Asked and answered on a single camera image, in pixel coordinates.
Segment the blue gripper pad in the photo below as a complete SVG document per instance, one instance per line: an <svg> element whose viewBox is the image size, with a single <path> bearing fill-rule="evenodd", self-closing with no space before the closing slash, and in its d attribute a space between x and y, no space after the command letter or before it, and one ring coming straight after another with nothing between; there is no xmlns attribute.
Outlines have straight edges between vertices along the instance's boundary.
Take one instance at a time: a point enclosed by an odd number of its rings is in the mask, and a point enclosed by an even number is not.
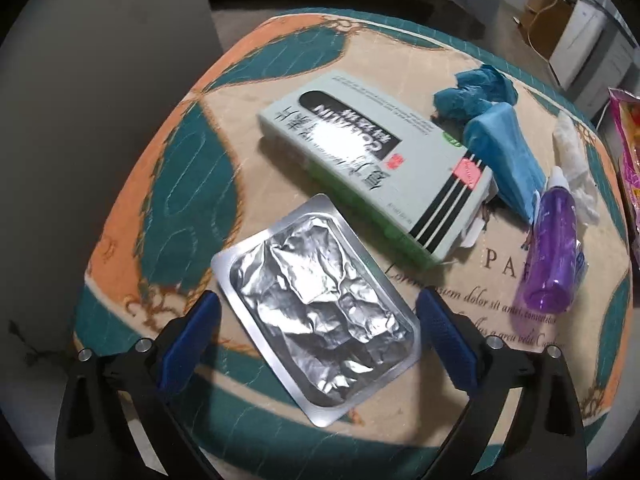
<svg viewBox="0 0 640 480"><path fill-rule="evenodd" d="M158 389L174 396L189 381L200 356L211 341L211 334L220 325L220 300L213 292L202 296L192 307L187 325L165 352L159 367Z"/></svg>
<svg viewBox="0 0 640 480"><path fill-rule="evenodd" d="M415 302L420 331L427 335L453 385L469 396L478 389L478 359L453 323L455 316L435 291L423 289Z"/></svg>

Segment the patterned tablecloth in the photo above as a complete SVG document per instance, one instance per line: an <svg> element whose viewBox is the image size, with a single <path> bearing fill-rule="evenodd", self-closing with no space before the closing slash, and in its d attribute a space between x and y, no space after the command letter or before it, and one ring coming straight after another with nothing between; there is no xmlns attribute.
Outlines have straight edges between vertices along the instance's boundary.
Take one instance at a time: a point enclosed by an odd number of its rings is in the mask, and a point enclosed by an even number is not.
<svg viewBox="0 0 640 480"><path fill-rule="evenodd" d="M482 62L513 79L520 126L545 173L554 164L560 109L582 137L602 220L581 233L590 267L572 310L533 319L512 305L527 230L507 210L488 212L487 229L471 250L458 250L453 263L421 275L396 266L375 229L343 213L409 304L422 284L435 284L483 333L498 333L516 348L559 344L590 440L616 393L630 325L626 226L607 152L591 123L553 89L472 44L395 18L335 9L279 16L209 69L159 129L113 205L86 270L77 345L109 354L140 335L153 337L201 291L216 289L209 270L214 253L323 191L273 156L260 136L259 110L340 69L428 117L433 93ZM484 465L504 441L516 400L508 399ZM432 460L465 403L427 352L340 421L316 428L224 304L220 332L175 407L207 452L260 478L411 479Z"/></svg>

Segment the silver bolt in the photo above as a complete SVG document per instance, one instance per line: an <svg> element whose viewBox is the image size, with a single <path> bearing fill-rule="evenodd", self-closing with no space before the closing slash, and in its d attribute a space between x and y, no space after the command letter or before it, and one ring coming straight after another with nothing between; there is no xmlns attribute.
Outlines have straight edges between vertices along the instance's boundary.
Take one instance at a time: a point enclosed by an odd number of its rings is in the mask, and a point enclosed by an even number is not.
<svg viewBox="0 0 640 480"><path fill-rule="evenodd" d="M149 339L148 337L138 339L138 342L136 343L136 352L147 352L151 348L152 344L153 341L151 341L151 339Z"/></svg>
<svg viewBox="0 0 640 480"><path fill-rule="evenodd" d="M78 352L78 359L81 361L88 361L89 359L91 359L91 356L94 353L91 352L90 348L83 348L81 351Z"/></svg>
<svg viewBox="0 0 640 480"><path fill-rule="evenodd" d="M554 359L558 359L562 355L562 351L555 345L549 345L546 347L546 353Z"/></svg>
<svg viewBox="0 0 640 480"><path fill-rule="evenodd" d="M486 343L490 348L494 350L498 350L504 346L504 341L499 338L497 335L490 335L487 339L485 339Z"/></svg>

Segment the white crumpled tissue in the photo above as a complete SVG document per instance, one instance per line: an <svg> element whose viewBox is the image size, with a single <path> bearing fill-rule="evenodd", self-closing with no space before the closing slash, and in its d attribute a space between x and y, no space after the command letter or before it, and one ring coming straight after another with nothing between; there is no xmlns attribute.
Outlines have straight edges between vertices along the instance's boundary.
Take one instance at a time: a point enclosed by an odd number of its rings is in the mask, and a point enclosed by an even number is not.
<svg viewBox="0 0 640 480"><path fill-rule="evenodd" d="M574 196L578 222L597 225L600 222L600 215L596 209L598 189L589 171L584 147L578 132L575 131L574 122L562 110L558 114L554 140L558 150L559 165Z"/></svg>

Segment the purple spray bottle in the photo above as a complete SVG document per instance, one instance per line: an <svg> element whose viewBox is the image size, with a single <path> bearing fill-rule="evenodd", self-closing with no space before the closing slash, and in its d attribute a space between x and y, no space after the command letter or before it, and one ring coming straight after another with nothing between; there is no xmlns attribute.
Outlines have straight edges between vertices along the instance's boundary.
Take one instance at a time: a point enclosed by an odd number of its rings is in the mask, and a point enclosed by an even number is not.
<svg viewBox="0 0 640 480"><path fill-rule="evenodd" d="M529 310L560 314L574 300L576 224L569 183L554 166L533 227L529 275L523 289Z"/></svg>

